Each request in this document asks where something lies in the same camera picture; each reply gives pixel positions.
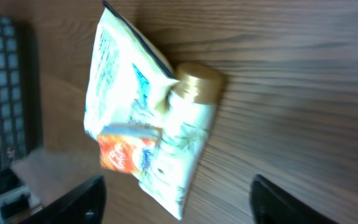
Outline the white printed snack bag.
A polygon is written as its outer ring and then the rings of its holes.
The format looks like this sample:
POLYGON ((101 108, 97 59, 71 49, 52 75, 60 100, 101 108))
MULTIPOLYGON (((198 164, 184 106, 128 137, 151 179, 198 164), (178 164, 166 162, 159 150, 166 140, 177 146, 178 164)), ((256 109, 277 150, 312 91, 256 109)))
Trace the white printed snack bag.
POLYGON ((93 45, 83 120, 96 138, 110 124, 159 128, 177 83, 163 54, 107 2, 93 45))

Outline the white floral tube gold cap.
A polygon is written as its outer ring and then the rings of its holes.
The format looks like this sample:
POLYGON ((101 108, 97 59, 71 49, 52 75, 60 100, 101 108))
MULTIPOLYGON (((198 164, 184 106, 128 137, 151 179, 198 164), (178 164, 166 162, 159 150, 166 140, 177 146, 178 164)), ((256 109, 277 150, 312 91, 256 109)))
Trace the white floral tube gold cap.
POLYGON ((177 66, 178 83, 167 98, 168 111, 150 169, 139 185, 181 220, 198 161, 209 138, 224 77, 195 63, 177 66))

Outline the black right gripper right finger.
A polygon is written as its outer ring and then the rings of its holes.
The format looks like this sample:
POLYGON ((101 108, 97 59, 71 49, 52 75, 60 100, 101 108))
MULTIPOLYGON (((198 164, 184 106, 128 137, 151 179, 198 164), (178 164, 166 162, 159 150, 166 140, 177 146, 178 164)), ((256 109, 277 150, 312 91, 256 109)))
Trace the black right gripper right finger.
POLYGON ((336 224, 260 174, 250 185, 249 204, 256 224, 336 224))

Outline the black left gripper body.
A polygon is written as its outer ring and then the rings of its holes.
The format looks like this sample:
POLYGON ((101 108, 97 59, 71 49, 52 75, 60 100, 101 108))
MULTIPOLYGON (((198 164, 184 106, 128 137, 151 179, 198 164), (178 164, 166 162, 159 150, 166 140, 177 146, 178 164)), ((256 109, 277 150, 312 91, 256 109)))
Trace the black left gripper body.
POLYGON ((41 209, 39 198, 13 170, 0 172, 0 224, 20 223, 41 209))

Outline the orange Kleenex tissue pack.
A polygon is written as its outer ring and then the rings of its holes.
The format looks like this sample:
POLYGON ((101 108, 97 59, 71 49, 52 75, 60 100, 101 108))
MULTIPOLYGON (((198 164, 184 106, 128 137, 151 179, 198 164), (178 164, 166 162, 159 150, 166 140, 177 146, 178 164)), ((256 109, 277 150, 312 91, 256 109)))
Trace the orange Kleenex tissue pack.
POLYGON ((136 125, 105 126, 97 135, 103 169, 131 174, 140 179, 150 167, 160 130, 136 125))

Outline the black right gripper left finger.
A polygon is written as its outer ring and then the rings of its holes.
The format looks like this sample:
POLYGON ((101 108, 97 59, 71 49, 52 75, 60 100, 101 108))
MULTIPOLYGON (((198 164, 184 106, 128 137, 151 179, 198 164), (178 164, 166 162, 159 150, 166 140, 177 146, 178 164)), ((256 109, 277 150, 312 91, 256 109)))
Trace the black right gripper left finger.
POLYGON ((21 224, 101 224, 106 197, 104 175, 95 175, 21 224))

